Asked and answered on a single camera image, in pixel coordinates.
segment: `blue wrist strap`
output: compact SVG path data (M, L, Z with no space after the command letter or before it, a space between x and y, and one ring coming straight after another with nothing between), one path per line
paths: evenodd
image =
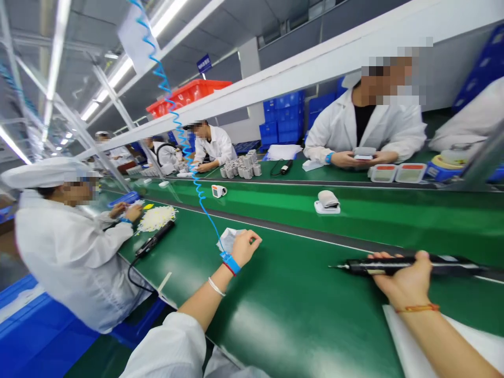
M327 155L325 158L325 162L330 164L331 163L331 156L333 155L334 152L331 152L329 155Z
M240 265L236 263L236 261L230 254L224 252L221 254L221 257L224 262L224 265L226 265L230 269L230 271L233 272L233 275L237 275L238 272L240 272L241 270Z

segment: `black shirt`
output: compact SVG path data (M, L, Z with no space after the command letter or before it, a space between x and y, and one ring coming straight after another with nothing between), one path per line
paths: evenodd
M357 124L357 146L361 143L362 135L364 135L364 130L368 126L369 118L373 114L376 105L368 105L365 107L353 106L355 109L355 122Z

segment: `person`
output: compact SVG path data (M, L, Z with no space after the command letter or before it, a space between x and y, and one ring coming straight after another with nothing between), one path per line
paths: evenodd
M452 145L469 143L474 155L482 142L504 119L504 77L490 83L475 99L436 130L429 143L433 151L449 150Z
M23 190L15 217L21 258L47 293L89 328L108 333L150 292L128 280L128 263L117 255L133 235L141 206L117 204L92 218L77 206L92 200L99 174L70 157L52 157L2 174ZM112 227L125 211L123 219ZM149 285L134 271L132 279Z
M164 166L168 163L176 165L182 160L182 152L172 143L166 143L162 136L151 136L146 138L145 143L151 152L150 156L147 157L149 165L152 165L152 160L158 161L156 153L162 145L163 147L159 150L160 166Z
M397 94L397 86L406 84L412 75L412 58L390 60L388 66L364 68L361 80L319 114L305 143L308 159L364 169L401 163L422 148L426 124L420 106L383 101ZM357 146L376 148L374 159L354 159Z
M197 137L193 164L201 164L196 168L198 172L208 172L238 157L231 139L224 129L211 126L206 120L184 126L184 129L192 130ZM207 154L210 162L202 164Z
M98 131L95 134L95 137L99 144L110 140L110 134L107 131ZM115 166L124 165L134 161L131 152L125 146L116 147L108 151L107 155Z
M238 235L232 252L236 262L240 266L246 264L260 242L260 237L250 230ZM368 257L392 258L385 252ZM393 277L374 276L377 286L398 311L431 302L428 298L432 269L429 255L419 251L415 258L414 265L398 271ZM168 315L163 325L149 331L131 354L121 378L202 377L204 332L222 299L217 290L224 294L231 278L226 267L219 267L211 277L217 288L206 282L178 312ZM400 317L440 378L502 378L439 311L400 312ZM217 354L218 363L214 363L214 354L208 362L206 378L267 377L265 372L254 367L240 371L231 361L226 363L220 353Z

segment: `red plastic crate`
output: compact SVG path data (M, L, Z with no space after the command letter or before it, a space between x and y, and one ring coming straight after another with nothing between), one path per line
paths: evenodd
M211 95L215 90L223 89L233 84L231 81L218 81L218 80L193 80L184 85L182 88L173 92L170 100L175 102L175 109L189 105L205 96ZM159 118L168 114L170 103L161 99L154 104L150 105L146 110L154 116Z

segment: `yellow part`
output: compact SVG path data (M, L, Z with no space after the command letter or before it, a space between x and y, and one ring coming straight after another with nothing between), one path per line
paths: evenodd
M441 159L441 155L436 155L432 158L432 162L441 167L441 168L444 168L444 169L451 169L451 170L460 170L463 168L462 165L454 165L454 164L448 164L448 163L445 163L443 161L443 159Z

